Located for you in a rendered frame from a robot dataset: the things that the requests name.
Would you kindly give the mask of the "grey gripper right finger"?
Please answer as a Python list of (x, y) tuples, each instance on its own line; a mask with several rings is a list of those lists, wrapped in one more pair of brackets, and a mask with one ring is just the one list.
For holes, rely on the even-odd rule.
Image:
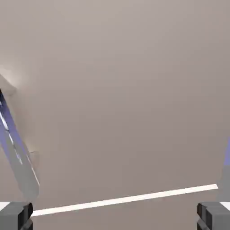
[(230, 202), (197, 204), (197, 230), (230, 230)]

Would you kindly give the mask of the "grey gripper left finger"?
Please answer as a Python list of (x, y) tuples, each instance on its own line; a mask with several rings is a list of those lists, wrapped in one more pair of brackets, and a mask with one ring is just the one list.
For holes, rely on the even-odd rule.
[(31, 202), (0, 202), (0, 230), (33, 230)]

